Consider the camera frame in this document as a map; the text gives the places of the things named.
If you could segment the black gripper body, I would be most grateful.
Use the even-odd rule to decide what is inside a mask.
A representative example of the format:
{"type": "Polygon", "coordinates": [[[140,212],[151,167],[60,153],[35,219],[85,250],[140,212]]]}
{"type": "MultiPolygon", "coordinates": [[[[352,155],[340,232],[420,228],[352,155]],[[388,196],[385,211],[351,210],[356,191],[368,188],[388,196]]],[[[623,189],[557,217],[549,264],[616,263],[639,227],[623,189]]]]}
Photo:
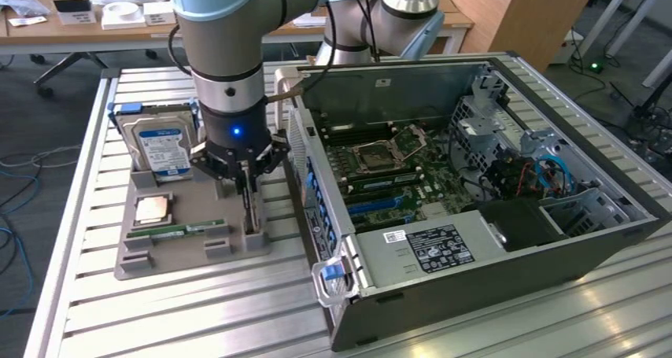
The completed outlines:
{"type": "Polygon", "coordinates": [[[271,144],[265,106],[259,100],[247,110],[225,113],[200,103],[205,150],[227,164],[247,161],[251,168],[260,166],[257,157],[271,144]]]}

